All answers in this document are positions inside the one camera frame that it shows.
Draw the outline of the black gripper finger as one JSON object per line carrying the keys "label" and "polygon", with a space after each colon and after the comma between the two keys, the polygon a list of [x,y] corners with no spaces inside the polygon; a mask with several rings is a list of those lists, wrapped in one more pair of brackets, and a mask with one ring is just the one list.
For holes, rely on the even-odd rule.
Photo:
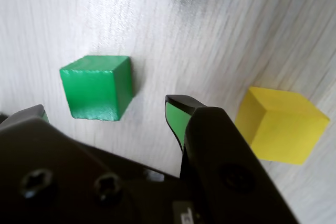
{"label": "black gripper finger", "polygon": [[22,123],[24,121],[33,119],[33,118],[40,118],[43,119],[45,122],[49,123],[49,119],[45,108],[43,105],[38,104],[33,107],[23,109],[18,111],[11,116],[8,116],[3,122],[1,122],[1,130],[13,126],[18,123]]}
{"label": "black gripper finger", "polygon": [[183,151],[180,177],[202,223],[297,222],[224,109],[169,94],[165,117]]}

